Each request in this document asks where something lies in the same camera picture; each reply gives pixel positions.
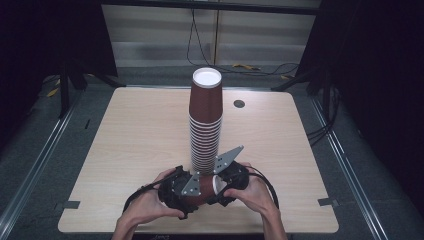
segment forearm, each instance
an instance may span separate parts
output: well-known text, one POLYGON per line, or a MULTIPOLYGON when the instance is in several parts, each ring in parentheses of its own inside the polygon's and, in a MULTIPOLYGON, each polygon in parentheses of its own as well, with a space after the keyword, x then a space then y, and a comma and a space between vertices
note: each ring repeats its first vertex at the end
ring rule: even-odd
POLYGON ((280 211, 274 209, 261 214, 265 240, 287 240, 280 211))

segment metal frame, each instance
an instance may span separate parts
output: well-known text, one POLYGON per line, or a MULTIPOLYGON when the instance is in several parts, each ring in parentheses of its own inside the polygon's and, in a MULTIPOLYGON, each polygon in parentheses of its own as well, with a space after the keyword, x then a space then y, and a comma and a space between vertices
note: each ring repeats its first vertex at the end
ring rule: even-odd
MULTIPOLYGON (((318 119, 321 125, 323 127, 326 126, 327 121, 325 120, 323 108, 320 102, 317 100, 317 98, 314 97, 312 98, 312 104, 318 115, 318 119)), ((367 222, 374 239, 388 240, 389 238, 384 231, 383 225, 380 222, 380 218, 378 217, 377 212, 374 210, 374 207, 368 199, 367 194, 362 188, 362 185, 359 182, 358 177, 356 176, 355 171, 353 170, 352 165, 350 164, 349 159, 347 158, 346 153, 343 150, 342 145, 340 144, 334 130, 331 129, 328 132, 327 138, 331 147, 333 148, 337 161, 340 164, 340 168, 346 177, 353 196, 355 197, 356 202, 361 209, 364 219, 367 222)))
POLYGON ((0 240, 6 240, 12 231, 16 220, 26 205, 32 191, 38 182, 38 179, 40 178, 45 166, 50 159, 51 154, 56 148, 56 145, 59 142, 63 132, 65 131, 66 126, 72 117, 74 109, 78 105, 81 95, 82 91, 78 91, 76 93, 74 103, 69 108, 69 111, 67 111, 64 116, 56 123, 56 126, 54 127, 46 144, 38 155, 25 180, 22 182, 18 191, 15 193, 12 200, 3 211, 0 217, 0 240))
POLYGON ((161 7, 161 8, 185 8, 185 9, 204 9, 204 10, 224 10, 238 12, 263 12, 263 13, 285 13, 299 15, 320 15, 335 13, 335 11, 323 10, 320 8, 308 7, 287 7, 272 6, 261 4, 241 4, 241 3, 223 3, 209 1, 157 1, 157 0, 74 0, 71 2, 81 2, 85 4, 105 4, 119 6, 143 6, 143 7, 161 7))

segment gray carpet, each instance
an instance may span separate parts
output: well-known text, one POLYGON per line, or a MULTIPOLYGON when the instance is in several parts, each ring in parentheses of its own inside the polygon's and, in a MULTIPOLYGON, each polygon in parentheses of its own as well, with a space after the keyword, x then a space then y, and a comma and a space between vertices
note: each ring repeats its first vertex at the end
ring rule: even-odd
MULTIPOLYGON (((197 68, 195 66, 120 68, 118 73, 119 81, 129 85, 189 86, 192 73, 197 68)), ((262 67, 263 71, 268 72, 275 68, 275 66, 262 67)), ((292 66, 284 66, 280 72, 291 68, 292 66)), ((75 113, 9 239, 110 239, 110 234, 63 234, 57 229, 61 211, 55 209, 55 206, 68 200, 114 90, 93 77, 88 76, 87 80, 88 88, 83 92, 75 113)), ((278 75, 252 77, 234 73, 223 74, 224 87, 269 89, 285 81, 287 80, 281 79, 278 75)), ((306 94, 306 86, 307 83, 297 84, 288 92, 294 97, 305 131, 308 133, 321 126, 311 100, 306 94)), ((50 98, 46 97, 51 88, 52 84, 44 86, 40 99, 34 105, 25 124, 1 153, 1 212, 30 170, 57 122, 60 96, 57 94, 50 98)), ((343 104, 340 106, 334 128, 389 239, 424 239, 422 218, 395 179, 360 137, 343 104)), ((335 234, 292 233, 292 239, 374 239, 326 138, 312 150, 329 196, 337 199, 340 204, 334 209, 340 229, 335 234)), ((154 237, 154 235, 141 235, 137 238, 154 237)), ((207 239, 224 238, 236 239, 236 236, 210 236, 207 239)), ((169 239, 206 239, 206 237, 170 236, 169 239)))

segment gray wall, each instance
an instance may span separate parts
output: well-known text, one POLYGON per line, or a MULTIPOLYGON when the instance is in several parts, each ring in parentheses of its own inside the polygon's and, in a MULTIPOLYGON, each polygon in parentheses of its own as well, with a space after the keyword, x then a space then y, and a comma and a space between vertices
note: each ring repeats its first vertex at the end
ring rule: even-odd
MULTIPOLYGON (((320 4, 319 0, 222 2, 298 7, 320 4)), ((190 10, 105 5, 103 12, 117 67, 190 65, 186 60, 192 24, 190 10)), ((205 56, 215 64, 299 62, 314 19, 288 14, 195 10, 205 56)), ((193 62, 202 64, 199 49, 193 32, 189 56, 193 62)))

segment person's right hand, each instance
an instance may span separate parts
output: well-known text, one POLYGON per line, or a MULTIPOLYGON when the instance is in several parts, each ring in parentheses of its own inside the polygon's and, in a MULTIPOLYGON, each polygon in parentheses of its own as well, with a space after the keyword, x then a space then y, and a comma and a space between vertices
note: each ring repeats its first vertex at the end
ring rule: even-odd
MULTIPOLYGON (((249 172, 255 171, 250 163, 240 163, 246 166, 249 172)), ((268 188, 262 179, 256 176, 249 176, 249 185, 244 190, 228 189, 224 192, 224 197, 233 197, 242 201, 251 210, 260 213, 261 215, 268 214, 269 212, 279 212, 275 206, 268 188)))

